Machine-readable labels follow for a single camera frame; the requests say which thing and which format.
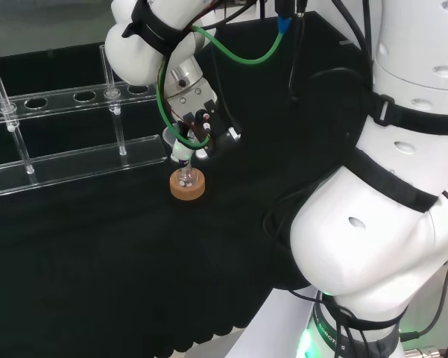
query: blue connector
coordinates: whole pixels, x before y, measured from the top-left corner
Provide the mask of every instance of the blue connector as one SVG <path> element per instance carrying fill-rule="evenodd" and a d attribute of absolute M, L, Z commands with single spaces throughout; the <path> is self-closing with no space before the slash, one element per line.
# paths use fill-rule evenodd
<path fill-rule="evenodd" d="M 283 19 L 280 16 L 278 16 L 277 20 L 278 20 L 278 32 L 284 34 L 288 30 L 288 27 L 290 26 L 291 17 Z"/>

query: clear acrylic rack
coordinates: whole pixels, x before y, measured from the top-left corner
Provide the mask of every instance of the clear acrylic rack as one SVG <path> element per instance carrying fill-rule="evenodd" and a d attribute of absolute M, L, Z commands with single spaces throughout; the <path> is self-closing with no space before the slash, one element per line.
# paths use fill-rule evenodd
<path fill-rule="evenodd" d="M 161 163 L 167 159 L 159 135 L 125 140 L 122 129 L 121 106 L 154 101 L 154 87 L 115 83 L 103 45 L 100 50 L 105 84 L 8 97 L 0 78 L 0 125 L 6 125 L 21 158 L 0 164 L 0 195 Z M 30 158 L 26 138 L 19 127 L 21 121 L 102 107 L 109 109 L 116 142 Z"/>

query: black table surface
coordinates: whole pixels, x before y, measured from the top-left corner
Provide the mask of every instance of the black table surface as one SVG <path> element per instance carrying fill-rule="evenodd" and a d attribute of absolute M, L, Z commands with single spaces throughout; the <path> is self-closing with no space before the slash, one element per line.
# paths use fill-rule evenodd
<path fill-rule="evenodd" d="M 258 57 L 275 20 L 228 25 L 218 38 Z M 283 193 L 318 178 L 354 144 L 362 116 L 353 46 L 307 16 L 297 70 L 300 103 L 288 105 L 294 36 L 261 66 L 217 61 L 224 95 L 244 133 L 232 150 L 196 162 L 206 192 L 174 199 L 161 163 L 0 197 L 0 358 L 169 357 L 213 334 L 245 327 L 274 287 L 307 283 L 261 220 Z M 198 54 L 217 90 L 209 49 Z M 98 44 L 0 59 L 10 95 L 103 82 Z M 127 139 L 160 134 L 155 102 L 123 107 Z M 23 121 L 32 157 L 113 142 L 107 109 Z M 0 163 L 18 160 L 0 127 Z"/>

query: black strap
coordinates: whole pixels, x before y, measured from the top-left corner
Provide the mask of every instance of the black strap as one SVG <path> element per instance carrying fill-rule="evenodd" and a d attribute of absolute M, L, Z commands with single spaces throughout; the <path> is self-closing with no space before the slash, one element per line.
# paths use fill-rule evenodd
<path fill-rule="evenodd" d="M 393 125 L 409 131 L 448 136 L 448 115 L 421 112 L 398 106 L 386 95 L 363 90 L 362 107 L 375 123 Z"/>
<path fill-rule="evenodd" d="M 345 158 L 344 166 L 381 194 L 420 213 L 425 213 L 438 200 L 437 196 L 414 188 L 390 173 L 360 149 L 355 148 Z"/>
<path fill-rule="evenodd" d="M 162 22 L 152 12 L 148 0 L 138 0 L 131 17 L 133 22 L 124 30 L 122 36 L 127 38 L 138 35 L 167 57 L 171 56 L 177 45 L 190 32 L 188 28 L 179 31 Z"/>
<path fill-rule="evenodd" d="M 337 304 L 333 296 L 323 295 L 323 301 Z M 395 324 L 399 323 L 401 318 L 406 313 L 406 310 L 408 309 L 408 307 L 406 307 L 403 313 L 389 321 L 375 322 L 353 318 L 349 315 L 344 314 L 342 311 L 340 311 L 339 308 L 333 307 L 332 305 L 325 305 L 325 307 L 328 310 L 329 314 L 333 317 L 333 319 L 335 319 L 335 321 L 343 326 L 353 328 L 354 330 L 384 330 L 385 328 L 393 327 Z"/>

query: green cable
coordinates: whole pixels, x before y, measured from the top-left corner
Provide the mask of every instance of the green cable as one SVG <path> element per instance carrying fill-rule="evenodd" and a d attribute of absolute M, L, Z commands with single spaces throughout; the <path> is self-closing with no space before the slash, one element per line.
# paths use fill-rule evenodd
<path fill-rule="evenodd" d="M 248 60 L 242 57 L 237 56 L 236 54 L 233 54 L 230 52 L 224 45 L 220 43 L 214 36 L 209 34 L 207 31 L 205 31 L 202 28 L 199 28 L 198 26 L 193 25 L 192 30 L 194 32 L 198 32 L 202 36 L 209 39 L 209 41 L 220 51 L 222 51 L 224 54 L 226 54 L 231 60 L 234 60 L 238 63 L 241 63 L 242 65 L 259 65 L 260 63 L 264 63 L 266 60 L 270 58 L 272 54 L 277 50 L 278 46 L 280 45 L 280 42 L 282 41 L 283 34 L 281 32 L 278 33 L 277 38 L 275 39 L 274 44 L 271 46 L 270 50 L 261 56 L 260 58 L 256 58 L 255 60 Z M 169 130 L 186 146 L 192 148 L 192 149 L 202 149 L 205 148 L 207 143 L 209 142 L 209 136 L 202 142 L 202 143 L 193 143 L 189 141 L 188 139 L 184 138 L 177 132 L 174 128 L 174 126 L 169 121 L 169 118 L 165 114 L 164 105 L 163 105 L 163 99 L 161 98 L 161 89 L 164 87 L 164 81 L 165 81 L 165 73 L 167 72 L 167 66 L 168 66 L 168 58 L 164 58 L 163 65 L 161 66 L 161 70 L 159 73 L 159 80 L 157 84 L 157 106 L 159 107 L 159 111 L 161 113 L 161 117 L 163 118 L 165 125 Z"/>
<path fill-rule="evenodd" d="M 209 39 L 209 41 L 220 51 L 222 51 L 224 54 L 226 54 L 231 60 L 234 60 L 238 63 L 241 63 L 242 65 L 259 65 L 260 63 L 264 63 L 266 60 L 270 58 L 272 54 L 277 50 L 280 41 L 282 41 L 283 34 L 281 32 L 278 33 L 277 38 L 275 39 L 274 44 L 271 46 L 270 50 L 261 56 L 260 58 L 256 58 L 255 60 L 247 60 L 245 58 L 241 58 L 237 56 L 236 54 L 233 54 L 230 52 L 220 41 L 218 41 L 214 36 L 209 34 L 207 31 L 205 31 L 203 28 L 199 28 L 198 26 L 193 25 L 192 30 L 194 32 L 198 32 L 202 36 Z"/>
<path fill-rule="evenodd" d="M 159 107 L 159 111 L 161 113 L 161 117 L 163 118 L 165 125 L 167 126 L 167 128 L 169 128 L 169 130 L 185 145 L 189 146 L 192 149 L 202 149 L 205 148 L 205 146 L 207 145 L 207 143 L 209 142 L 209 136 L 207 136 L 207 138 L 202 142 L 202 143 L 193 143 L 190 140 L 184 138 L 183 136 L 181 136 L 179 134 L 179 132 L 177 132 L 174 128 L 174 126 L 171 124 L 171 122 L 169 121 L 169 118 L 167 118 L 167 115 L 165 114 L 165 110 L 164 110 L 164 105 L 163 105 L 163 99 L 161 98 L 161 89 L 164 87 L 164 80 L 165 80 L 165 73 L 167 72 L 167 65 L 168 65 L 169 60 L 167 58 L 165 58 L 163 60 L 163 65 L 161 66 L 161 71 L 159 73 L 159 80 L 157 83 L 157 106 Z"/>

